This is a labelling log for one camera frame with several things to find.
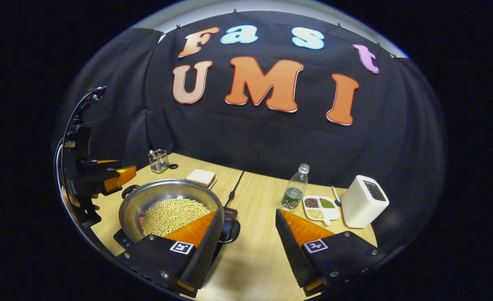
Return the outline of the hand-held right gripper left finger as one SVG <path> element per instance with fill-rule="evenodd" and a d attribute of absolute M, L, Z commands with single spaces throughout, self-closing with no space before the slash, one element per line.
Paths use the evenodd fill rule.
<path fill-rule="evenodd" d="M 222 225 L 222 210 L 217 209 L 166 237 L 147 235 L 116 260 L 164 289 L 196 293 L 211 269 Z"/>

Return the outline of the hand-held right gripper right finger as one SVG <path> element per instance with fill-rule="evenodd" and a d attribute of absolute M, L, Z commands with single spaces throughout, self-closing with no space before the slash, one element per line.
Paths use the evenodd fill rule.
<path fill-rule="evenodd" d="M 352 231 L 335 234 L 281 209 L 275 216 L 292 273 L 306 295 L 343 290 L 386 259 L 386 251 Z"/>

